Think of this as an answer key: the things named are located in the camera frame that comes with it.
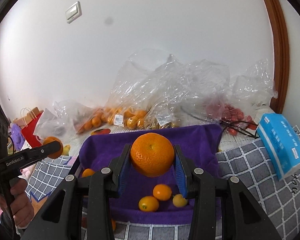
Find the person left hand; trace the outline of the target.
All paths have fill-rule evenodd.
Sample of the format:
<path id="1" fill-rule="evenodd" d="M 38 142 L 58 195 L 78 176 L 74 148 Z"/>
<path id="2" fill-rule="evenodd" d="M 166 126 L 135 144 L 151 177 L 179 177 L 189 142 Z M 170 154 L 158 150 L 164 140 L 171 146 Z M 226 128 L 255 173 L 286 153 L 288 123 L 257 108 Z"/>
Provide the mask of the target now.
<path id="1" fill-rule="evenodd" d="M 14 222 L 20 228 L 26 228 L 34 217 L 34 208 L 25 193 L 26 188 L 27 181 L 21 178 L 11 187 L 11 194 L 14 195 L 15 200 L 10 207 Z"/>

